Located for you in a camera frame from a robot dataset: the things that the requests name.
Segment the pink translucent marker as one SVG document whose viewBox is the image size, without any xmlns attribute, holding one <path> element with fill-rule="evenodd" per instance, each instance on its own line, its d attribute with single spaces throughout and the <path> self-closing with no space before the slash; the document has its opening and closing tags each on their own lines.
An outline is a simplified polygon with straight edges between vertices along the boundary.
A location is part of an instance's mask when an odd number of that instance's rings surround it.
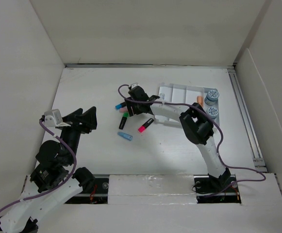
<svg viewBox="0 0 282 233">
<path fill-rule="evenodd" d="M 127 108 L 120 108 L 119 112 L 120 113 L 126 113 L 126 112 L 128 112 L 128 109 Z"/>
</svg>

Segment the green cap black highlighter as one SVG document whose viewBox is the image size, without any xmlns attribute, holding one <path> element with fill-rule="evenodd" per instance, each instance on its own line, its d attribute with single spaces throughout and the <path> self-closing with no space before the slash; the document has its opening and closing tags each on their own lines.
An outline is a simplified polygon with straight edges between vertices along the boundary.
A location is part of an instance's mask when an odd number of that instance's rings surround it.
<svg viewBox="0 0 282 233">
<path fill-rule="evenodd" d="M 120 121 L 120 124 L 119 124 L 119 127 L 118 127 L 120 130 L 124 129 L 124 126 L 126 124 L 126 121 L 127 121 L 128 117 L 129 117 L 129 113 L 125 112 L 123 114 L 122 118 L 121 118 L 121 121 Z"/>
</svg>

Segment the light blue translucent marker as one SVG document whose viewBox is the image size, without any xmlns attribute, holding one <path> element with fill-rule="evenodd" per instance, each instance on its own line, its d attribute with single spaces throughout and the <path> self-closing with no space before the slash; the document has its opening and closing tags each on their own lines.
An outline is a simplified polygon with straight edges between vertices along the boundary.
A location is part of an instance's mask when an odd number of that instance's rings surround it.
<svg viewBox="0 0 282 233">
<path fill-rule="evenodd" d="M 128 141 L 132 141 L 133 139 L 133 136 L 132 135 L 129 135 L 127 133 L 124 133 L 124 132 L 117 132 L 117 135 L 128 140 Z"/>
</svg>

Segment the clear glue bottle blue cap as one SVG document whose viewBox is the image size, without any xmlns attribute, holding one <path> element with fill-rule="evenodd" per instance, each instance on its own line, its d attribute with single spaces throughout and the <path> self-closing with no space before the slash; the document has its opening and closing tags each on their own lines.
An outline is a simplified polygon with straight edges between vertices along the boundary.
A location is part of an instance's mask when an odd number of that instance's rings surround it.
<svg viewBox="0 0 282 233">
<path fill-rule="evenodd" d="M 160 93 L 160 94 L 159 94 L 159 97 L 162 98 L 162 99 L 164 99 L 164 98 L 165 98 L 165 94 L 164 94 L 164 93 Z"/>
</svg>

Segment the orange translucent marker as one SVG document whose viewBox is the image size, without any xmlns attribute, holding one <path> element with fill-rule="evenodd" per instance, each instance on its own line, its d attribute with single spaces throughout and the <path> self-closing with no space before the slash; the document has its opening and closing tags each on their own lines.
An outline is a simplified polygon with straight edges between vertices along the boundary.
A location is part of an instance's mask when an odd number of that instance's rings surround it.
<svg viewBox="0 0 282 233">
<path fill-rule="evenodd" d="M 198 103 L 200 106 L 203 106 L 203 96 L 197 96 L 197 103 Z"/>
</svg>

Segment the blue round jar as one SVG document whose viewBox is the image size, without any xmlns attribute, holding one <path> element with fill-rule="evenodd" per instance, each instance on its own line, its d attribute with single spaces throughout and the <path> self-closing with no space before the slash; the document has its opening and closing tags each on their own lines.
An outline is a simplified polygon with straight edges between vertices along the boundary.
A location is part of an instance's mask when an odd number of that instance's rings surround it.
<svg viewBox="0 0 282 233">
<path fill-rule="evenodd" d="M 209 105 L 215 105 L 219 98 L 219 92 L 216 89 L 211 89 L 207 92 L 204 102 Z"/>
<path fill-rule="evenodd" d="M 206 112 L 211 117 L 211 119 L 216 119 L 219 115 L 218 109 L 214 106 L 208 107 Z"/>
</svg>

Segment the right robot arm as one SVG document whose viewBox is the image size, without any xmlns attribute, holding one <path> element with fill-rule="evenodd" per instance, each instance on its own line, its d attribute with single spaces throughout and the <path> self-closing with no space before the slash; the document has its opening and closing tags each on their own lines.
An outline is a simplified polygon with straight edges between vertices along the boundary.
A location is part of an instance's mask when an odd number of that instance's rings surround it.
<svg viewBox="0 0 282 233">
<path fill-rule="evenodd" d="M 186 138 L 197 146 L 206 163 L 210 190 L 205 194 L 212 197 L 228 189 L 231 173 L 217 151 L 213 130 L 215 123 L 201 105 L 166 102 L 157 95 L 148 96 L 138 84 L 126 86 L 130 96 L 124 100 L 130 116 L 151 114 L 180 122 Z"/>
</svg>

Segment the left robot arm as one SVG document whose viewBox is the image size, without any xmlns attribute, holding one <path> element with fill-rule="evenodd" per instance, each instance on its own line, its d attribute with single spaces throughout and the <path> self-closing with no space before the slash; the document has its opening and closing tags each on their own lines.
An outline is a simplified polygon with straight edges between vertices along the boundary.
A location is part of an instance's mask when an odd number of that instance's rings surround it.
<svg viewBox="0 0 282 233">
<path fill-rule="evenodd" d="M 39 148 L 38 166 L 18 200 L 0 209 L 0 232 L 36 233 L 41 220 L 81 192 L 92 190 L 94 175 L 77 167 L 76 153 L 81 134 L 97 128 L 96 107 L 82 108 L 61 116 L 58 109 L 46 111 L 39 125 L 54 139 Z"/>
</svg>

